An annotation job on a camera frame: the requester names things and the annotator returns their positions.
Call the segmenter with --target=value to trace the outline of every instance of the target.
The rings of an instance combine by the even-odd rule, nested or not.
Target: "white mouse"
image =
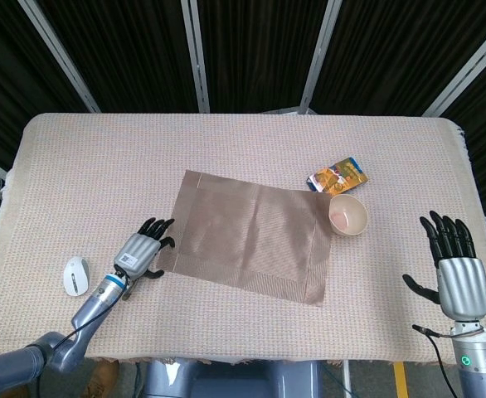
[[[72,257],[64,268],[64,289],[70,296],[80,296],[88,290],[88,263],[82,257]]]

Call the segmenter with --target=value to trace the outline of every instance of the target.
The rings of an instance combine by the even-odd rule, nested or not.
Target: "yellow package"
[[[338,195],[368,181],[354,158],[347,158],[308,177],[312,191]]]

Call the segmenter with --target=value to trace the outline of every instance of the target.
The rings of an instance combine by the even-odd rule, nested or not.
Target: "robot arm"
[[[104,277],[72,318],[74,332],[66,337],[49,332],[21,350],[0,355],[0,392],[36,379],[46,365],[64,373],[79,366],[90,339],[127,289],[142,276],[157,279],[163,275],[162,270],[151,272],[148,267],[163,247],[175,247],[173,238],[161,239],[172,223],[173,219],[151,218],[129,238],[114,258],[115,272]]]
[[[445,316],[454,320],[454,327],[449,335],[417,325],[413,328],[425,334],[435,348],[432,337],[450,338],[464,398],[486,398],[486,328],[480,323],[486,315],[483,263],[475,258],[471,234],[461,220],[453,222],[434,211],[430,215],[436,227],[424,217],[420,218],[420,223],[430,240],[438,292],[418,285],[410,275],[404,274],[403,279],[413,292],[440,304]]]

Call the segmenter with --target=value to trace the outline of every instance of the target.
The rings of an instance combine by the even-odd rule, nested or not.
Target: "white bowl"
[[[367,208],[352,195],[341,193],[329,202],[329,220],[336,234],[359,235],[367,228]]]

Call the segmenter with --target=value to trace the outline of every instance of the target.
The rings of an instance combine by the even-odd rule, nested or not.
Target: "beige tablecloth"
[[[486,268],[486,224],[459,129],[444,119],[300,115],[43,114],[26,127],[0,210],[0,352],[71,330],[73,255],[93,289],[150,216],[168,217],[186,169],[272,187],[354,156],[370,181],[352,194],[365,234],[331,236],[321,308],[179,274],[144,280],[93,338],[91,357],[379,359],[431,362],[412,323],[452,322],[402,282],[435,287],[418,217],[468,223]],[[450,342],[440,342],[452,362]]]

